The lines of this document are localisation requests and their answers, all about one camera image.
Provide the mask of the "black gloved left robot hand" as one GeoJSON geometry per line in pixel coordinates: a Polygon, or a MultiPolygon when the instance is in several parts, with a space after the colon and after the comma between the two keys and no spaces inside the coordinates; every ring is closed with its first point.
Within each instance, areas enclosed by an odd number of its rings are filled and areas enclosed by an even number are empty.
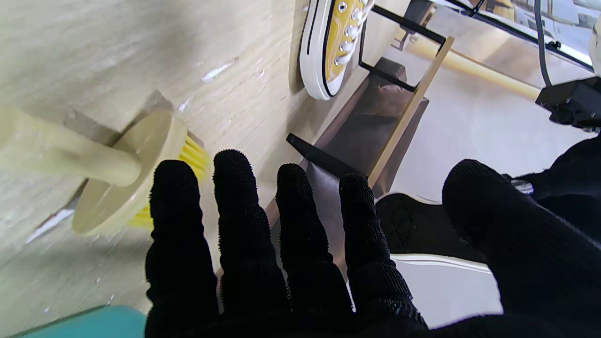
{"type": "Polygon", "coordinates": [[[601,137],[585,139],[550,168],[519,177],[504,175],[520,192],[601,241],[601,137]]]}

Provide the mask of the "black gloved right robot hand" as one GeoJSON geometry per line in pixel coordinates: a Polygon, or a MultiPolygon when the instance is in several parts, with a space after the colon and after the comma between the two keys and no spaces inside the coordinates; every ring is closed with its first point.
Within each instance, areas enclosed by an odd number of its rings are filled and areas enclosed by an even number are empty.
{"type": "Polygon", "coordinates": [[[347,278],[333,262],[305,171],[277,172],[280,256],[258,205],[253,169],[230,149],[214,158],[223,276],[216,278],[195,173],[157,165],[146,255],[146,338],[598,338],[600,246],[476,160],[449,173],[443,206],[496,279],[501,315],[429,329],[391,259],[373,191],[339,182],[347,278]]]}

